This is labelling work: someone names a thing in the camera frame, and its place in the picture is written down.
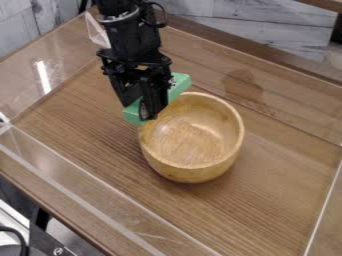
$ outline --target tabletop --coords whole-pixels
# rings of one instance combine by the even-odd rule
[[[227,100],[246,125],[231,172],[176,184],[142,156],[87,33],[80,16],[0,64],[12,121],[0,175],[107,255],[309,255],[341,163],[339,72],[172,19],[162,33],[172,70],[192,76],[192,91]],[[330,233],[310,255],[322,247],[341,255]]]

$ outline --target green object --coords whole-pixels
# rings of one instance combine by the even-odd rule
[[[190,88],[192,85],[191,77],[187,74],[172,73],[175,79],[175,86],[168,90],[168,102],[171,103],[178,96]],[[123,116],[128,123],[143,126],[148,121],[142,121],[139,117],[139,98],[124,110]]]

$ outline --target white tile wall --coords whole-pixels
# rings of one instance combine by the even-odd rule
[[[0,21],[31,8],[29,0],[0,0]]]
[[[32,8],[0,22],[0,57],[39,36]]]
[[[79,12],[79,2],[0,0],[0,58],[72,19]]]

